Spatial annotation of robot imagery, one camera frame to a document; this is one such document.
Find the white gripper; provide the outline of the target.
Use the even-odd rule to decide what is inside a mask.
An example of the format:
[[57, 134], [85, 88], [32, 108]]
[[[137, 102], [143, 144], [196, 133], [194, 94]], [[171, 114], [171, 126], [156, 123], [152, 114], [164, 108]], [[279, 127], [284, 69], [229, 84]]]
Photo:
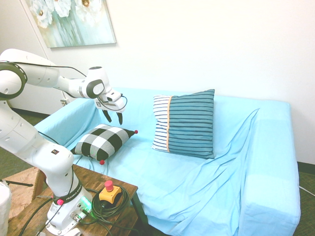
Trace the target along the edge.
[[108, 120], [112, 122], [111, 117], [108, 114], [108, 111], [117, 112], [119, 124], [123, 123], [123, 114], [127, 105], [127, 98], [119, 92], [108, 92], [101, 94], [94, 100], [94, 103], [98, 109], [103, 110], [103, 114]]

